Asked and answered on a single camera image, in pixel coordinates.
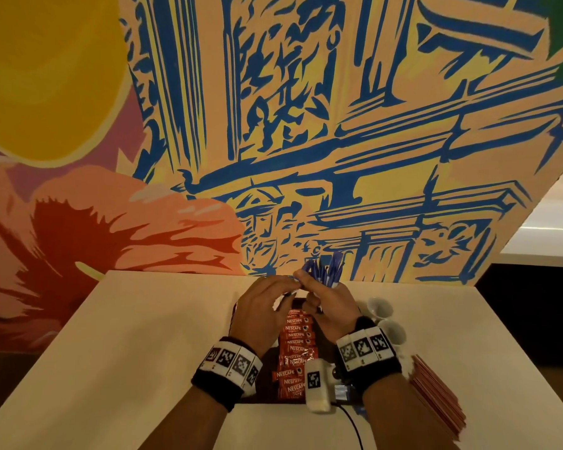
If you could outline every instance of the table surface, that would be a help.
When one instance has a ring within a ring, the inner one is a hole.
[[[0,409],[0,449],[137,448],[190,385],[254,278],[109,272]],[[351,282],[383,296],[466,414],[462,449],[563,449],[563,403],[473,287]],[[367,422],[355,416],[366,449]],[[218,449],[358,448],[346,416],[240,404]]]
[[[563,267],[563,175],[513,235],[497,263]]]

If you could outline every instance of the orange flower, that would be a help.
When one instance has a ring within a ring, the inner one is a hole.
[[[0,166],[0,350],[46,348],[109,269],[240,275],[242,231],[226,204],[97,166],[26,203]]]

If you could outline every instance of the white cup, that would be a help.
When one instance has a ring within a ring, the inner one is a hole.
[[[382,297],[371,297],[367,300],[367,309],[376,320],[387,319],[394,314],[391,303]]]
[[[384,319],[378,323],[378,327],[388,337],[397,355],[400,355],[400,348],[406,342],[405,328],[394,319]]]

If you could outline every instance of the wall mural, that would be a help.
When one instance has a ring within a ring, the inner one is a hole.
[[[539,0],[8,6],[0,350],[109,269],[472,285],[563,172]]]

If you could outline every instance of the black cable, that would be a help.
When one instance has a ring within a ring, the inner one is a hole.
[[[343,408],[341,404],[338,404],[337,406],[342,409],[342,411],[346,414],[348,419],[353,424],[353,428],[355,429],[355,433],[357,434],[357,437],[358,437],[358,444],[361,447],[361,450],[363,450],[363,443],[361,442],[361,435],[358,433],[358,429],[357,429],[357,426],[355,425],[355,423],[353,421],[353,417],[351,417],[351,415],[348,413],[348,411],[345,408]]]

